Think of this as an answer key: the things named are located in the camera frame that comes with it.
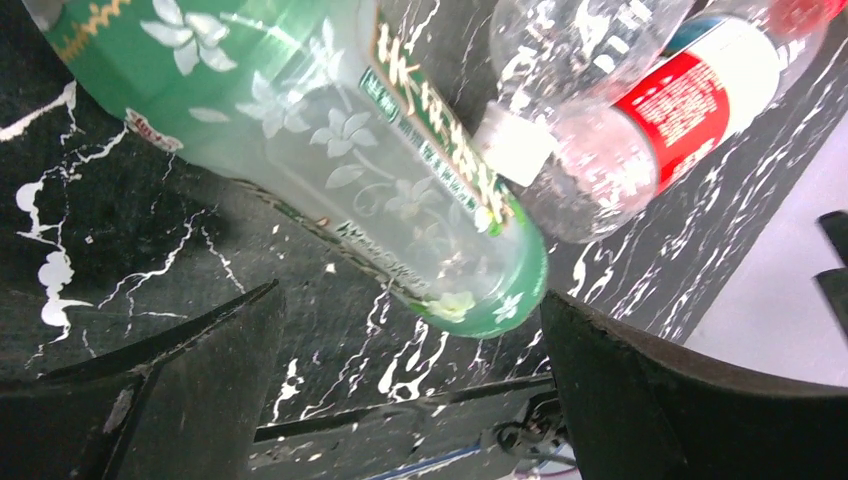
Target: clear plastic bottle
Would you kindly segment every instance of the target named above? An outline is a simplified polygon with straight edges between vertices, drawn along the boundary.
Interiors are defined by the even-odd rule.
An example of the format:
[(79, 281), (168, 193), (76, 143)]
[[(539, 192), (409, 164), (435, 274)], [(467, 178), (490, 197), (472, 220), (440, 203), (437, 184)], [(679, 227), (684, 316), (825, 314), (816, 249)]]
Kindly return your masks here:
[(535, 121), (609, 106), (651, 68), (686, 0), (500, 0), (490, 27), (503, 108)]
[(430, 323), (489, 338), (541, 300), (540, 232), (375, 0), (71, 1), (58, 22), (27, 1), (108, 112), (253, 189)]
[[(546, 148), (553, 146), (554, 154), (541, 169), (522, 171), (529, 187), (515, 190), (531, 217), (563, 241), (600, 240), (747, 128), (809, 67), (827, 30), (824, 21), (807, 34), (774, 31), (774, 6), (714, 2), (671, 41), (672, 50), (682, 51), (614, 107), (551, 116)], [(501, 137), (498, 145), (516, 140), (507, 125), (490, 127), (496, 133), (489, 135)], [(534, 168), (535, 160), (515, 163)]]

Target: red bottle label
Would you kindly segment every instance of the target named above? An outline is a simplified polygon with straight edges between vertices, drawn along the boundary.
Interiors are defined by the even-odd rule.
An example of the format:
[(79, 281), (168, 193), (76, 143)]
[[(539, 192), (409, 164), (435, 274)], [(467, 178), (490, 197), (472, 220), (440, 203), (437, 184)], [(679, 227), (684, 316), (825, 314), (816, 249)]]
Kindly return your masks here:
[(657, 194), (747, 128), (774, 98), (779, 78), (768, 37), (741, 19), (725, 18), (616, 103), (654, 148)]
[(718, 146), (730, 121), (730, 101), (721, 79), (686, 52), (654, 70), (616, 106), (653, 145), (659, 192)]

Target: floor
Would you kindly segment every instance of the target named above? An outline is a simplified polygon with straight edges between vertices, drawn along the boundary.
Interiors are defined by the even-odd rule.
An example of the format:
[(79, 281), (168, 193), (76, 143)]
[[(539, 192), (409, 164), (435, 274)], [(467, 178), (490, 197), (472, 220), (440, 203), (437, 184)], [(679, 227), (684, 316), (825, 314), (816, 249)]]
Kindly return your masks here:
[(813, 276), (841, 263), (819, 216), (848, 210), (848, 117), (799, 179), (686, 346), (735, 365), (848, 387), (848, 342)]

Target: green tea bottle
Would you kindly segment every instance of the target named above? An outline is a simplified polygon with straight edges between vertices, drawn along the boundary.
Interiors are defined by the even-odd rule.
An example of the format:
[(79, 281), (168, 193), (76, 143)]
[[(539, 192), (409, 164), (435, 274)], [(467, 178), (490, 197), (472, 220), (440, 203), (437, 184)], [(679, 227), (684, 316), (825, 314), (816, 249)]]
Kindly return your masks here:
[(25, 0), (80, 85), (232, 178), (429, 323), (490, 338), (546, 287), (544, 241), (374, 0)]

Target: black marble countertop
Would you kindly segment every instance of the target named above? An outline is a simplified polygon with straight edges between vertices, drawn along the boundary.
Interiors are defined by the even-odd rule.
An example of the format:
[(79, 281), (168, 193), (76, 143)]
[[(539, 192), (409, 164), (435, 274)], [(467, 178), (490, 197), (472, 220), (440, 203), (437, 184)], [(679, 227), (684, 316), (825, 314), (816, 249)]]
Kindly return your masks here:
[[(118, 349), (272, 278), (289, 310), (263, 425), (547, 371), (536, 317), (494, 340), (447, 336), (251, 194), (145, 144), (19, 3), (0, 6), (3, 378)], [(495, 0), (383, 3), (473, 131), (494, 95)], [(848, 109), (846, 43), (840, 20), (783, 102), (622, 231), (551, 243), (551, 288), (685, 339)]]

